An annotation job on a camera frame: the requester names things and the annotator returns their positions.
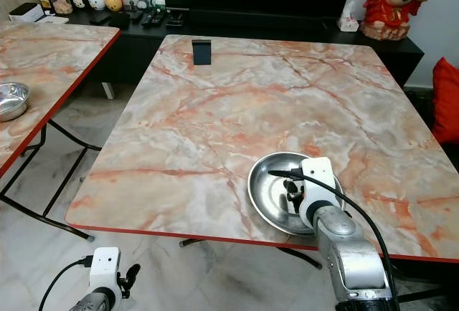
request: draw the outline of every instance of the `smartphone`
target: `smartphone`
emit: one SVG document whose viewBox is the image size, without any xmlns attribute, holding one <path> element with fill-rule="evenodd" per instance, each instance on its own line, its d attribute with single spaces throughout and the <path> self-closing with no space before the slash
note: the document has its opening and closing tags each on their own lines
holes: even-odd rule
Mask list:
<svg viewBox="0 0 459 311">
<path fill-rule="evenodd" d="M 139 22 L 142 16 L 143 16 L 143 12 L 137 11 L 137 12 L 131 13 L 130 18 L 131 18 L 131 21 L 135 23 L 135 22 Z"/>
<path fill-rule="evenodd" d="M 105 13 L 93 14 L 91 18 L 89 19 L 89 23 L 95 24 L 96 26 L 98 26 L 99 24 L 102 24 L 104 21 L 106 21 L 109 18 L 110 18 L 109 14 L 105 14 Z"/>
</svg>

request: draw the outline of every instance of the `marble table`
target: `marble table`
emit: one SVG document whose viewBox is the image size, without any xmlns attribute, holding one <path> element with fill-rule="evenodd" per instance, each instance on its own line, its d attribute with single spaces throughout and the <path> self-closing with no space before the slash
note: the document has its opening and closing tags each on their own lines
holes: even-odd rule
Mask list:
<svg viewBox="0 0 459 311">
<path fill-rule="evenodd" d="M 0 123 L 0 177 L 21 153 L 32 150 L 13 177 L 5 184 L 2 181 L 0 200 L 36 220 L 86 239 L 90 236 L 47 218 L 47 214 L 86 151 L 100 148 L 74 137 L 51 117 L 119 35 L 118 28 L 110 27 L 0 22 L 0 83 L 21 82 L 29 87 L 27 111 Z M 83 150 L 46 209 L 38 214 L 6 196 L 6 192 L 44 144 L 47 123 Z M 40 142 L 27 146 L 39 131 Z"/>
<path fill-rule="evenodd" d="M 212 64 L 194 66 L 191 39 L 163 41 L 70 224 L 310 249 L 247 195 L 258 158 L 293 151 L 331 159 L 392 257 L 459 262 L 459 175 L 371 48 L 213 37 Z"/>
</svg>

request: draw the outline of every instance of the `tv stand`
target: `tv stand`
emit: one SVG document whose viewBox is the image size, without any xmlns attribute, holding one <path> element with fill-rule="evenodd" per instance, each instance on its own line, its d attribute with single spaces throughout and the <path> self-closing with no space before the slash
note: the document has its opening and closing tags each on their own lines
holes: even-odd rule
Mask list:
<svg viewBox="0 0 459 311">
<path fill-rule="evenodd" d="M 225 10 L 190 9 L 189 21 L 196 25 L 252 27 L 263 29 L 297 29 L 304 32 L 326 30 L 322 18 L 280 14 L 247 13 Z"/>
<path fill-rule="evenodd" d="M 76 10 L 67 17 L 71 24 L 89 25 L 92 13 L 92 11 Z M 144 28 L 140 23 L 131 23 L 129 28 L 121 30 L 121 36 L 94 66 L 85 81 L 137 84 L 164 37 L 169 34 L 370 46 L 401 87 L 424 56 L 424 52 L 408 38 L 398 42 L 379 42 L 365 37 L 361 32 L 340 32 L 335 19 L 323 19 L 323 26 L 317 30 L 305 30 L 303 27 L 285 29 L 253 25 L 203 24 L 190 21 L 189 18 L 185 18 L 182 27 L 167 27 L 168 20 L 169 15 L 158 27 Z"/>
</svg>

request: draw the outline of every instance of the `red cushion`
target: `red cushion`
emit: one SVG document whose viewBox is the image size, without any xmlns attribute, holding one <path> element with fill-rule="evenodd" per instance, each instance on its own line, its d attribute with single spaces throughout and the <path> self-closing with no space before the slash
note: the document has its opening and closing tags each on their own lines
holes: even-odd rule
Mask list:
<svg viewBox="0 0 459 311">
<path fill-rule="evenodd" d="M 442 58 L 433 69 L 435 124 L 440 144 L 459 144 L 459 69 Z"/>
</svg>

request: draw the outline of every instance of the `metal bowl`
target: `metal bowl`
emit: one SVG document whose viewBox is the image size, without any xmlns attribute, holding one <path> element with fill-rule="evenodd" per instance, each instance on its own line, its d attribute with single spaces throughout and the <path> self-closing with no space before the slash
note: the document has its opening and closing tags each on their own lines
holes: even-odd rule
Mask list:
<svg viewBox="0 0 459 311">
<path fill-rule="evenodd" d="M 0 84 L 0 122 L 13 120 L 27 109 L 29 88 L 22 83 Z"/>
<path fill-rule="evenodd" d="M 310 157 L 291 152 L 266 155 L 252 167 L 247 183 L 250 200 L 261 217 L 275 228 L 296 236 L 313 235 L 313 230 L 301 221 L 292 203 L 287 201 L 287 191 L 283 185 L 285 179 L 271 176 L 268 171 L 298 168 L 305 158 Z M 336 189 L 344 193 L 336 176 L 335 184 Z M 345 203 L 341 199 L 338 201 L 344 208 Z"/>
</svg>

